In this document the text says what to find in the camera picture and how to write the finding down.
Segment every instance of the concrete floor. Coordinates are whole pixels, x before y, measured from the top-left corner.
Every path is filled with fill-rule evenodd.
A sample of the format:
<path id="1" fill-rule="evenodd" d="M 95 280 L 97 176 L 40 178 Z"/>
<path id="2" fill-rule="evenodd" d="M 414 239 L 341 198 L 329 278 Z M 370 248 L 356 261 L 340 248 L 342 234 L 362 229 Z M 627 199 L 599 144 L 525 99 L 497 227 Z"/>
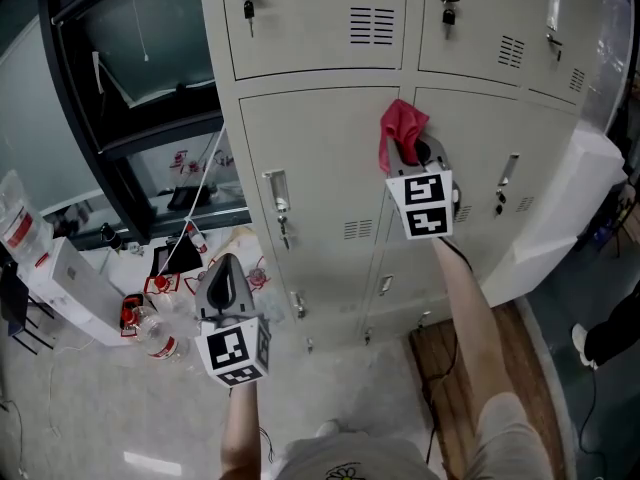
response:
<path id="1" fill-rule="evenodd" d="M 0 332 L 6 336 L 6 327 Z M 67 324 L 55 350 L 88 341 Z M 38 356 L 13 340 L 3 338 L 0 345 L 4 394 L 22 413 L 23 463 L 31 479 L 167 476 L 132 464 L 137 456 L 170 463 L 167 471 L 184 479 L 219 477 L 228 391 L 203 372 L 197 354 L 174 366 L 96 342 L 81 352 L 43 350 Z M 260 423 L 276 454 L 335 417 L 372 436 L 407 438 L 426 454 L 431 420 L 404 341 L 307 355 L 286 334 L 274 332 L 271 352 L 271 375 L 259 383 L 259 403 Z M 47 415 L 52 361 L 56 432 Z M 0 411 L 0 476 L 6 480 L 19 478 L 18 443 L 15 413 Z M 266 455 L 263 442 L 263 472 Z M 437 439 L 431 462 L 441 462 Z M 441 467 L 434 470 L 444 478 Z"/>
<path id="2" fill-rule="evenodd" d="M 536 290 L 527 295 L 551 351 L 574 425 L 579 479 L 603 473 L 598 456 L 578 450 L 577 436 L 593 398 L 593 379 L 571 343 L 576 323 L 586 329 L 606 320 L 640 279 L 640 247 L 622 237 L 598 254 L 593 245 L 571 252 Z M 606 480 L 623 480 L 640 459 L 640 343 L 596 373 L 597 404 L 584 432 L 584 447 L 606 454 Z"/>

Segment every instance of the black pants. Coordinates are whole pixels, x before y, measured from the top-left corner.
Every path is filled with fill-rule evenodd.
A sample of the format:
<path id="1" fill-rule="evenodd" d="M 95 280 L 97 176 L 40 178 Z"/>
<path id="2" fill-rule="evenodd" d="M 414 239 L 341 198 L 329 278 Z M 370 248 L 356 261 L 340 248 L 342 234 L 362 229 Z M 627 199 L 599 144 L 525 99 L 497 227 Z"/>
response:
<path id="1" fill-rule="evenodd" d="M 584 355 L 598 366 L 624 352 L 640 339 L 640 282 L 631 295 L 620 302 L 606 322 L 587 333 Z"/>

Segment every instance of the plastic sheet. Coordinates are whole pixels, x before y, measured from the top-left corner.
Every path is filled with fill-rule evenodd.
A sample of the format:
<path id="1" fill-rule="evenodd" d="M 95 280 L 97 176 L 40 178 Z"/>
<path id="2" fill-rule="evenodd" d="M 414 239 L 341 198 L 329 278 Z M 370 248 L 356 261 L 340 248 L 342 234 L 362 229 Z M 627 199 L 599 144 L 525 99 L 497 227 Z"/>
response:
<path id="1" fill-rule="evenodd" d="M 620 88 L 625 83 L 632 19 L 631 0 L 602 0 L 597 65 L 581 118 L 603 133 L 615 117 Z"/>

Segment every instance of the white marker cube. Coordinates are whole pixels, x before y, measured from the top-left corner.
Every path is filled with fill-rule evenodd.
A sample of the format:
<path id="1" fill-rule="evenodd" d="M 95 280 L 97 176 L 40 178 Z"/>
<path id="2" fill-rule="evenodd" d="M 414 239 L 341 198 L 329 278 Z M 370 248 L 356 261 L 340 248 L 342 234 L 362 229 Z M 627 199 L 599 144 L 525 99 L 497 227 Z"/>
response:
<path id="1" fill-rule="evenodd" d="M 451 171 L 387 180 L 409 240 L 453 234 L 452 184 Z"/>
<path id="2" fill-rule="evenodd" d="M 271 336 L 260 318 L 251 318 L 228 327 L 202 322 L 195 339 L 200 357 L 210 377 L 231 388 L 252 382 L 269 373 Z"/>

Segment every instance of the white t-shirt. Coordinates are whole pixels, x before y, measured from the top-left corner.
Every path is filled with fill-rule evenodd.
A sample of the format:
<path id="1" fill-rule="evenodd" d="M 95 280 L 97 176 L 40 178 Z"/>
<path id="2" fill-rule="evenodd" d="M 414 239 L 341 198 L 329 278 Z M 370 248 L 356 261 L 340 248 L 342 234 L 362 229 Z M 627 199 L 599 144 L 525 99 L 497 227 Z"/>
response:
<path id="1" fill-rule="evenodd" d="M 487 402 L 478 422 L 477 449 L 467 480 L 553 480 L 540 436 L 520 400 L 501 393 Z M 274 464 L 277 480 L 437 480 L 416 446 L 404 439 L 364 433 L 291 443 Z"/>

